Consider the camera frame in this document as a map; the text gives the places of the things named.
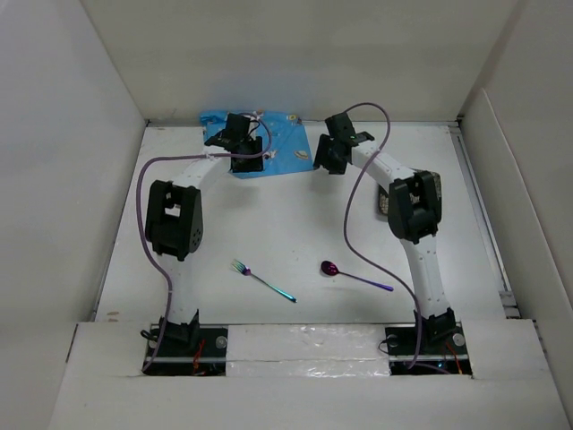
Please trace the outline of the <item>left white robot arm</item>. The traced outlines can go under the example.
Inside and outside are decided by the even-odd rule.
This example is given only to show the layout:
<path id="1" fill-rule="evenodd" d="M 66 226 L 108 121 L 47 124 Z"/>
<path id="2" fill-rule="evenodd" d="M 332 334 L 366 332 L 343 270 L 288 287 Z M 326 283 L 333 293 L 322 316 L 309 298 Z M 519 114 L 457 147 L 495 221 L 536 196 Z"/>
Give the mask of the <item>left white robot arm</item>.
<path id="1" fill-rule="evenodd" d="M 199 310 L 190 305 L 191 288 L 183 276 L 189 272 L 189 255 L 203 238 L 202 196 L 223 175 L 261 172 L 263 155 L 270 149 L 272 134 L 264 143 L 251 136 L 262 126 L 254 114 L 227 115 L 225 127 L 211 136 L 199 154 L 163 156 L 148 160 L 136 183 L 136 215 L 143 251 L 167 282 L 167 302 L 158 329 L 145 333 L 156 343 L 166 343 L 180 355 L 190 355 L 201 343 Z M 147 211 L 141 210 L 141 188 L 147 169 L 154 163 L 187 161 L 184 171 L 169 180 L 154 180 Z"/>

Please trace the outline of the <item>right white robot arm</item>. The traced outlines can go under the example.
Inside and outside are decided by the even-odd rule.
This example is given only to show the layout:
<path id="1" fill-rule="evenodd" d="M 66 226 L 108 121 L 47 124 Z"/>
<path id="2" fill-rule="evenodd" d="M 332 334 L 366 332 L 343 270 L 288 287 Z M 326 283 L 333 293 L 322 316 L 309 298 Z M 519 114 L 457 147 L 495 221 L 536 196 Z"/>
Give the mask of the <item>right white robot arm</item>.
<path id="1" fill-rule="evenodd" d="M 346 112 L 328 117 L 325 124 L 328 132 L 319 139 L 313 167 L 343 175 L 352 165 L 386 192 L 387 222 L 406 252 L 416 297 L 414 342 L 423 352 L 435 352 L 456 329 L 456 319 L 438 264 L 442 204 L 434 176 L 392 158 L 370 133 L 358 133 Z"/>

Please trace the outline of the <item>blue space-print cloth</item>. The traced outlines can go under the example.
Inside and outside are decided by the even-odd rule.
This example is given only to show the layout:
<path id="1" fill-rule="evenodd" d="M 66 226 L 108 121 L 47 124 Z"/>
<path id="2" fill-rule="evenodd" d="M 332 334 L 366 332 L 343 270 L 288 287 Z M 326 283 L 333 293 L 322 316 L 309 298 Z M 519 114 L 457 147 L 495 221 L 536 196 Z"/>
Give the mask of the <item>blue space-print cloth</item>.
<path id="1" fill-rule="evenodd" d="M 203 126 L 203 140 L 206 142 L 217 132 L 221 132 L 227 121 L 228 111 L 206 110 L 200 113 Z M 313 170 L 312 152 L 307 134 L 299 116 L 276 111 L 253 111 L 247 114 L 251 120 L 262 119 L 272 134 L 272 144 L 263 156 L 263 168 L 259 172 L 234 172 L 241 179 L 264 176 L 302 173 Z M 262 148 L 266 148 L 269 137 L 262 125 L 250 125 L 251 137 L 262 138 Z"/>

